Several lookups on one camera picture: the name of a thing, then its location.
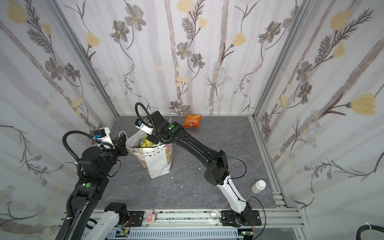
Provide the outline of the green Fox's candy bag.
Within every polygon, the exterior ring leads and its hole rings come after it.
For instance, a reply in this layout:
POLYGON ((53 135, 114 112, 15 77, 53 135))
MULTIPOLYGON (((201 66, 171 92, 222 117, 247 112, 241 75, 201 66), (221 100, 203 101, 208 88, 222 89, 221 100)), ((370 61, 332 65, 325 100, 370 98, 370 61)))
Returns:
POLYGON ((152 143, 148 140, 148 135, 145 135, 143 139, 140 141, 141 148, 155 148, 157 144, 152 143))

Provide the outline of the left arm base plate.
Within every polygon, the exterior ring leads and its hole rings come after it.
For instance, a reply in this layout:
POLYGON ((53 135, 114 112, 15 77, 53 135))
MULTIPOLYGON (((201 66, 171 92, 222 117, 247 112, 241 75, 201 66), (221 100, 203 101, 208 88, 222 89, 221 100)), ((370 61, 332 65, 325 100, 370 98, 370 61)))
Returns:
POLYGON ((144 220, 144 211, 128 211, 119 213, 117 226, 141 227, 144 220))

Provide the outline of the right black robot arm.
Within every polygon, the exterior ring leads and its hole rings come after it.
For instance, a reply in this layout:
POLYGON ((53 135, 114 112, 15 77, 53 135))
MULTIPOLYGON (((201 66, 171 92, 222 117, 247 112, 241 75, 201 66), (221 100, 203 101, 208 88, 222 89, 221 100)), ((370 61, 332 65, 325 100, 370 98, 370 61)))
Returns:
POLYGON ((228 159, 224 151, 215 151, 195 139, 178 122, 168 122, 160 112, 149 113, 140 102, 135 104, 135 113, 138 119, 135 126, 148 134, 148 140, 154 144, 168 145, 175 143, 192 154, 206 167, 205 179, 211 185, 217 186, 231 207, 232 216, 227 219, 231 227, 241 227, 248 221, 254 227, 255 217, 251 216, 252 206, 245 200, 230 175, 228 159))

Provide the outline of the white paper bag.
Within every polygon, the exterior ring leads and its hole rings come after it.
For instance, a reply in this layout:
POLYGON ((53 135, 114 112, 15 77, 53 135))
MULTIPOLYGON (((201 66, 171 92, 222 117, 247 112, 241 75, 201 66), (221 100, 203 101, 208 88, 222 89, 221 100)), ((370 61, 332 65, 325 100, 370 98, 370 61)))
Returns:
POLYGON ((152 179, 168 174, 173 162, 173 144, 159 143, 155 148, 141 148, 140 141, 145 135, 147 134, 144 131, 139 130, 129 137, 126 141, 127 150, 146 169, 152 179))

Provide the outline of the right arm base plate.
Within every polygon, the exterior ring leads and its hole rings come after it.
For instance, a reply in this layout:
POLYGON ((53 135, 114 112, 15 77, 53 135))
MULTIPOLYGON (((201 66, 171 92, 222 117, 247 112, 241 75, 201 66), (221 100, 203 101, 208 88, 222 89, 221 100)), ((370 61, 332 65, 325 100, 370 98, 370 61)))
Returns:
POLYGON ((248 217, 244 220, 242 216, 232 210, 221 211, 220 222, 224 227, 239 228, 242 226, 252 227, 261 226, 262 219, 260 213, 257 210, 252 210, 248 217))

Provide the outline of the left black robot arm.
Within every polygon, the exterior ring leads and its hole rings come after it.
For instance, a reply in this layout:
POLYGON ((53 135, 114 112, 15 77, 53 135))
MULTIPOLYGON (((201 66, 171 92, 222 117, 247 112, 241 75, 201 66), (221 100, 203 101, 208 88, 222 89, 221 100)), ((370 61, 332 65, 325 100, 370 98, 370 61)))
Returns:
POLYGON ((77 130, 63 135, 63 145, 77 163, 79 180, 67 200, 67 216, 56 236, 57 240, 79 240, 82 237, 88 221, 108 185, 109 178, 114 176, 110 174, 112 168, 119 161, 119 157, 128 155, 126 141, 127 136, 122 135, 111 143, 103 142, 96 136, 77 130), (99 146, 87 148, 79 158, 67 143, 67 137, 73 134, 86 136, 99 146))

